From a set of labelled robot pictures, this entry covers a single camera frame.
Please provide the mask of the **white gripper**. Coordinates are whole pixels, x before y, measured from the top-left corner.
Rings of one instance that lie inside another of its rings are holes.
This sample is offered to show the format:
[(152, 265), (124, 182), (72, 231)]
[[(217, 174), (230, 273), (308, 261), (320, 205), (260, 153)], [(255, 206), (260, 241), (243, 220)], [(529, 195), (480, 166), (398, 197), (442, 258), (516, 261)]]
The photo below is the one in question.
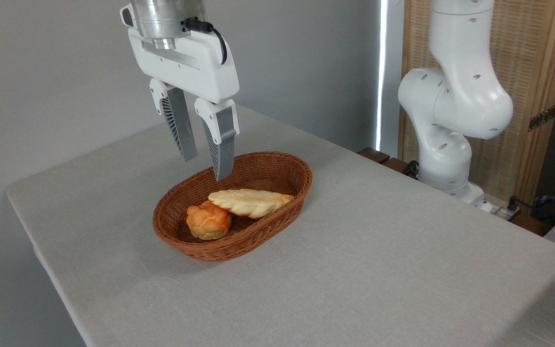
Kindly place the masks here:
[(154, 78), (150, 90), (156, 110), (183, 160), (198, 156), (185, 90), (199, 97), (194, 108), (203, 120), (216, 181), (227, 178), (233, 171), (234, 138), (240, 134), (231, 99), (239, 81), (230, 48), (207, 22), (205, 7), (128, 4), (120, 16), (140, 69)]

